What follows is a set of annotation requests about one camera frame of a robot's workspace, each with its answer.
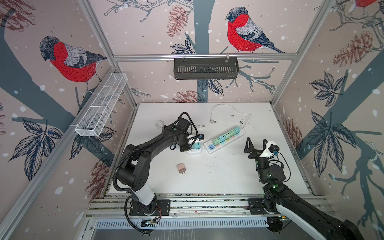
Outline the teal charger plug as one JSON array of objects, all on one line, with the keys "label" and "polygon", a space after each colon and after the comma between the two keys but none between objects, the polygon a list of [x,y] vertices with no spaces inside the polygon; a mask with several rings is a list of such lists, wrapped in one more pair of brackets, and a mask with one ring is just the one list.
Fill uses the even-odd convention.
[{"label": "teal charger plug", "polygon": [[199,150],[201,148],[201,144],[200,143],[194,143],[196,144],[196,149],[195,150]]},{"label": "teal charger plug", "polygon": [[234,128],[234,131],[235,131],[235,134],[239,134],[240,131],[241,131],[241,128],[240,127],[236,127],[236,128]]},{"label": "teal charger plug", "polygon": [[225,135],[219,136],[220,143],[223,143],[226,140]]}]

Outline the pink USB charger plug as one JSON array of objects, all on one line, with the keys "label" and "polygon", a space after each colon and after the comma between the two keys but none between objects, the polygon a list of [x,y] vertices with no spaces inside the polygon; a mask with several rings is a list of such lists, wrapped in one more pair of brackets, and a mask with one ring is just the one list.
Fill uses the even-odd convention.
[{"label": "pink USB charger plug", "polygon": [[186,172],[186,167],[184,163],[180,163],[177,165],[178,172],[180,174],[184,174]]}]

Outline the green charger plug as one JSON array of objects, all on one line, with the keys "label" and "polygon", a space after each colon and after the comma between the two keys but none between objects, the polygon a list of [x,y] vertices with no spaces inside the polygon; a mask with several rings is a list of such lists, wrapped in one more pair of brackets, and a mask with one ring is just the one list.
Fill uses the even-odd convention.
[{"label": "green charger plug", "polygon": [[226,140],[229,139],[231,137],[231,134],[228,132],[228,133],[225,133],[225,137],[226,137]]},{"label": "green charger plug", "polygon": [[232,137],[236,134],[236,131],[234,129],[232,129],[231,131],[229,131],[229,133],[230,133],[230,137]]},{"label": "green charger plug", "polygon": [[214,146],[217,146],[221,142],[220,138],[213,139]]}]

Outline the white multicolour power strip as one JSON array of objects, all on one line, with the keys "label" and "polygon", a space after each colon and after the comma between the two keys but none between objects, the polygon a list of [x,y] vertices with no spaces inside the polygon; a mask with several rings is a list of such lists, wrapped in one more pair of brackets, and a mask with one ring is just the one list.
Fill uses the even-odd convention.
[{"label": "white multicolour power strip", "polygon": [[211,111],[211,115],[210,115],[210,123],[211,124],[217,123],[217,121],[213,119],[213,114],[219,106],[230,107],[230,108],[232,108],[232,110],[236,114],[245,116],[246,119],[244,120],[243,118],[241,118],[239,121],[239,123],[240,123],[239,125],[231,128],[231,129],[227,130],[226,132],[220,134],[219,136],[216,136],[215,138],[212,138],[211,140],[208,140],[205,143],[203,143],[205,151],[208,154],[213,154],[213,153],[217,152],[218,150],[223,149],[227,145],[233,143],[234,141],[238,140],[242,136],[244,136],[246,133],[245,128],[248,126],[250,117],[252,116],[252,114],[242,113],[242,112],[238,111],[234,106],[226,105],[226,104],[218,104],[218,105],[214,106],[214,108]]}]

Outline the teal charger plug bottom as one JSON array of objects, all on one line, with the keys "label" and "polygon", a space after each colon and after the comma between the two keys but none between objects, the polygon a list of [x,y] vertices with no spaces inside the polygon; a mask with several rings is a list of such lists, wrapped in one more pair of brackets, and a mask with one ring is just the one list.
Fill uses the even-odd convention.
[{"label": "teal charger plug bottom", "polygon": [[226,140],[225,135],[219,136],[220,143],[223,143]]}]

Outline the white square power socket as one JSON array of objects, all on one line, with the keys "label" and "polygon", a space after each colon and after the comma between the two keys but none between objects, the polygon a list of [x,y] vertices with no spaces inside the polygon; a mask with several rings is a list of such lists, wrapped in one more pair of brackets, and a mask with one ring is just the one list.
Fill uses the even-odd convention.
[{"label": "white square power socket", "polygon": [[[197,127],[197,130],[199,131],[199,134],[204,134],[203,133],[203,130],[204,130],[204,128],[205,128],[205,125],[204,124],[201,124],[201,125],[196,125],[196,127]],[[187,154],[188,155],[198,155],[198,154],[200,154],[201,152],[202,152],[202,145],[203,145],[203,142],[204,141],[201,141],[201,142],[196,142],[196,143],[200,143],[201,144],[201,148],[199,149],[199,150],[190,150],[190,151],[187,151]]]}]

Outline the blue square power socket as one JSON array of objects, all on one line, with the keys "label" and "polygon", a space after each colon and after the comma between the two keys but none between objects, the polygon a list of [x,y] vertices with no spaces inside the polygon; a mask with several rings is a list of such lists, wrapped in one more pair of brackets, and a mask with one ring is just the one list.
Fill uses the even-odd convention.
[{"label": "blue square power socket", "polygon": [[161,129],[165,126],[165,123],[163,121],[159,120],[156,122],[156,126]]}]

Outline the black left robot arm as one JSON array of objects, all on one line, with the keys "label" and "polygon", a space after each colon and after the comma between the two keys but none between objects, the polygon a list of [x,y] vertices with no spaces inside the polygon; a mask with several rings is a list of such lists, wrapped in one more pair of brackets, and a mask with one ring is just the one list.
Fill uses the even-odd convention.
[{"label": "black left robot arm", "polygon": [[137,227],[130,220],[128,208],[136,203],[144,214],[161,210],[157,206],[158,196],[147,184],[152,160],[166,148],[173,151],[177,145],[181,152],[189,151],[198,139],[196,125],[187,112],[182,112],[175,122],[163,126],[158,136],[143,144],[125,147],[113,173],[112,183],[115,190],[130,194],[124,205],[125,217],[130,226],[142,235],[150,235],[153,230]]}]

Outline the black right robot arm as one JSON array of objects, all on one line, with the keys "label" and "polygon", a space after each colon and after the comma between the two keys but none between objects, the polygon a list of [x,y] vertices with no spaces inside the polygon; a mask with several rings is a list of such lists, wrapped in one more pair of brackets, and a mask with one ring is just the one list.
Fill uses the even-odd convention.
[{"label": "black right robot arm", "polygon": [[259,182],[264,184],[265,211],[288,217],[315,240],[362,240],[363,235],[354,223],[322,212],[284,184],[283,165],[270,164],[279,149],[276,143],[264,139],[263,149],[257,150],[249,137],[244,149],[248,158],[255,160]]}]

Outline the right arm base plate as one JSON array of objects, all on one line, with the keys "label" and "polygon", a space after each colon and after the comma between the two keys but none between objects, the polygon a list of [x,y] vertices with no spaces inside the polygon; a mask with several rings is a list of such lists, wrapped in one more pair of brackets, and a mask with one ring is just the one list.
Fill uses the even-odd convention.
[{"label": "right arm base plate", "polygon": [[274,215],[283,219],[287,218],[285,215],[280,214],[277,210],[266,210],[264,199],[251,198],[247,199],[247,201],[248,206],[246,207],[246,209],[250,211],[251,215]]}]

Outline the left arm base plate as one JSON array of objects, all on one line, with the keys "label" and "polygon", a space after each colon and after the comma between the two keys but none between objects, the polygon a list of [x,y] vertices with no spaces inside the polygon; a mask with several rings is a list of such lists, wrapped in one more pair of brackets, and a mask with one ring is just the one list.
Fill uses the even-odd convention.
[{"label": "left arm base plate", "polygon": [[144,217],[144,216],[168,216],[170,214],[171,201],[170,200],[156,200],[152,201],[148,206],[133,201],[129,207],[130,217]]}]

